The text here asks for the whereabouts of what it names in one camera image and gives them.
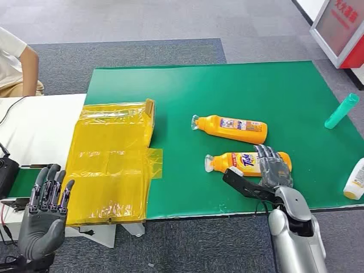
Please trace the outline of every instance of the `orange bottle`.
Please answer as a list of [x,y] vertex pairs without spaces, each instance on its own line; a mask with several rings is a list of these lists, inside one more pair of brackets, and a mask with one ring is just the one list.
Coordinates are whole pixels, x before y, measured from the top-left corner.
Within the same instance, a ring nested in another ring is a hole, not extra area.
[[217,115],[201,118],[198,115],[194,115],[191,128],[193,130],[202,130],[209,135],[217,135],[222,138],[230,138],[253,144],[264,143],[268,132],[268,126],[264,122],[223,118]]
[[[292,163],[285,152],[278,152],[283,161],[287,163],[289,171]],[[236,167],[244,173],[244,176],[261,176],[259,168],[259,158],[257,152],[227,152],[221,156],[206,155],[205,169],[206,172],[218,171],[224,173],[229,167]]]

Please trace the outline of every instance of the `person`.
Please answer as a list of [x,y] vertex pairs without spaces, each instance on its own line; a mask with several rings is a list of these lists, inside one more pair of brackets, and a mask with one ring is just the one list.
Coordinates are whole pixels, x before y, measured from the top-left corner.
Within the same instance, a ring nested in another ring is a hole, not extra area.
[[45,87],[38,80],[39,61],[35,51],[0,27],[0,97],[42,95]]

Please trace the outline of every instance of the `white table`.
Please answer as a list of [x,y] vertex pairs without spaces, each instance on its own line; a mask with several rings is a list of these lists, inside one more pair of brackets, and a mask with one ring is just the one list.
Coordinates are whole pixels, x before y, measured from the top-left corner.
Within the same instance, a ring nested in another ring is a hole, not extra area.
[[[10,158],[20,166],[57,163],[64,169],[73,135],[74,126],[82,109],[85,94],[26,97],[14,105],[0,125],[0,142],[10,153]],[[13,103],[20,98],[0,98],[0,120]],[[14,212],[5,206],[4,221],[13,239],[17,240],[23,212]],[[143,224],[122,224],[131,235],[145,233]],[[84,236],[113,248],[116,225],[82,226],[81,231],[92,229],[93,236],[66,227],[66,237]]]

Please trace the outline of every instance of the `gray floor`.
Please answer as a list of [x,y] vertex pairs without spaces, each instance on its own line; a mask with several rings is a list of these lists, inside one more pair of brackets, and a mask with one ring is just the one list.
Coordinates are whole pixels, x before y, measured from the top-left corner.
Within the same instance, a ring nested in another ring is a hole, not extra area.
[[86,93],[97,67],[224,64],[220,39],[32,45],[45,94]]
[[[221,63],[221,45],[227,63],[313,60],[338,100],[350,92],[361,96],[350,117],[364,135],[362,93],[335,69],[290,0],[8,0],[0,2],[0,22],[38,44],[47,94],[83,93],[93,66]],[[197,40],[146,42],[165,39]],[[144,42],[99,44],[112,41]],[[363,211],[316,215],[329,272],[364,272]],[[141,238],[119,227],[113,250],[67,238],[52,269],[274,272],[267,232],[264,217],[147,222]],[[0,245],[0,258],[15,251]]]

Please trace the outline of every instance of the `green table surface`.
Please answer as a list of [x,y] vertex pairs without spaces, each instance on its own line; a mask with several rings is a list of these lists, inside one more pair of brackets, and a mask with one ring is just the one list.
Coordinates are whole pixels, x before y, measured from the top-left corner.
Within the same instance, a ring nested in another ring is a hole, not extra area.
[[8,197],[29,197],[32,188],[34,186],[34,183],[39,172],[40,169],[20,169]]
[[151,147],[162,148],[164,156],[162,178],[151,182],[148,219],[255,210],[256,200],[204,166],[206,154],[253,146],[193,131],[194,114],[266,122],[265,144],[290,155],[294,187],[310,208],[363,203],[345,198],[343,188],[364,154],[364,141],[347,117],[324,128],[338,102],[310,61],[95,69],[85,104],[147,98],[156,105]]

